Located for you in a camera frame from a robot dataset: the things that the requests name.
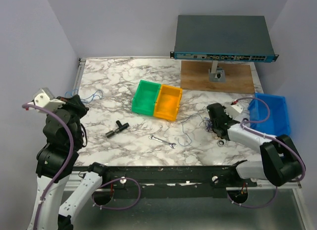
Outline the yellow plastic bin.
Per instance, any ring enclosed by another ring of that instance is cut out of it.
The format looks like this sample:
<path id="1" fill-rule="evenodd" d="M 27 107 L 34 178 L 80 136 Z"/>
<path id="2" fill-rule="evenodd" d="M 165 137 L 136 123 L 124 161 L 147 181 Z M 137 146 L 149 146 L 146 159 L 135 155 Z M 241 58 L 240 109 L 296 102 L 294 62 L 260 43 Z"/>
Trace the yellow plastic bin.
<path id="1" fill-rule="evenodd" d="M 182 88 L 161 85 L 154 108 L 154 117 L 175 121 L 182 98 Z"/>

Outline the green plastic bin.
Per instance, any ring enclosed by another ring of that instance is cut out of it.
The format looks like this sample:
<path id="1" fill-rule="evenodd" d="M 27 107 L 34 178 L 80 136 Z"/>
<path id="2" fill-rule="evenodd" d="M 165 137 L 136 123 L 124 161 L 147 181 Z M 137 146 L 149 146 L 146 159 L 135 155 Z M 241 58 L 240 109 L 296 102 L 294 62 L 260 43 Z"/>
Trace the green plastic bin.
<path id="1" fill-rule="evenodd" d="M 141 80 L 132 99 L 132 112 L 153 116 L 161 84 Z"/>

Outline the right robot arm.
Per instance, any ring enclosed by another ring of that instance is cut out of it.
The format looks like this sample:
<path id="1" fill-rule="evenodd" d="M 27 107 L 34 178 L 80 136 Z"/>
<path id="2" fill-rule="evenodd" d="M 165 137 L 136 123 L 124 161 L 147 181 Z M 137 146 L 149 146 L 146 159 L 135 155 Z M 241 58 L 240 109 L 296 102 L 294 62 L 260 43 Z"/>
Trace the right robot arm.
<path id="1" fill-rule="evenodd" d="M 282 186 L 305 176 L 305 164 L 287 135 L 267 135 L 234 120 L 220 103 L 207 106 L 212 131 L 221 139 L 237 142 L 261 155 L 259 161 L 242 161 L 228 173 L 228 181 L 240 186 L 246 179 L 267 180 Z"/>

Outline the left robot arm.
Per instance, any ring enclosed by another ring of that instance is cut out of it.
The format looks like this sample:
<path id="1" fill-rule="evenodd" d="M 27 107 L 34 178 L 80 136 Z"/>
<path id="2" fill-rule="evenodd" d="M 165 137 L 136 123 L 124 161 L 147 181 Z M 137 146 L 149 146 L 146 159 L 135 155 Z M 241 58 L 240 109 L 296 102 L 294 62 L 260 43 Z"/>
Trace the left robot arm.
<path id="1" fill-rule="evenodd" d="M 37 196 L 30 230 L 71 230 L 73 224 L 97 188 L 109 184 L 106 166 L 93 163 L 83 181 L 69 198 L 62 202 L 66 184 L 79 156 L 86 146 L 86 130 L 80 122 L 88 112 L 79 95 L 57 97 L 40 105 L 49 111 L 43 133 L 47 144 L 37 154 Z"/>

